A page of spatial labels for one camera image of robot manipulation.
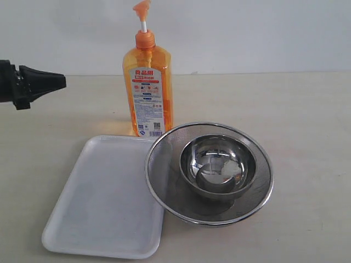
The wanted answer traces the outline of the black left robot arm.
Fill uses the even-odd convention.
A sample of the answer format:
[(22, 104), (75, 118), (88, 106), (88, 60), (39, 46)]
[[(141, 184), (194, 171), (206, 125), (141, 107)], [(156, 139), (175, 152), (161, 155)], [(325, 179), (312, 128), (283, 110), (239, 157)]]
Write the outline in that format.
[(1, 60), (1, 103), (11, 102), (17, 110), (31, 108), (38, 98), (66, 88), (64, 75), (35, 70)]

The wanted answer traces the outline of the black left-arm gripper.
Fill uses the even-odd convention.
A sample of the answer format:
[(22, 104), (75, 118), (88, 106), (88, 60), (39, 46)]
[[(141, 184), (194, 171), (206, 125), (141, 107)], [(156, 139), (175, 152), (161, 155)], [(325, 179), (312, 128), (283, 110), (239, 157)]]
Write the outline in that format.
[(66, 88), (64, 75), (35, 70), (27, 66), (11, 64), (11, 88), (13, 104), (17, 110), (30, 109), (30, 103), (57, 90)]

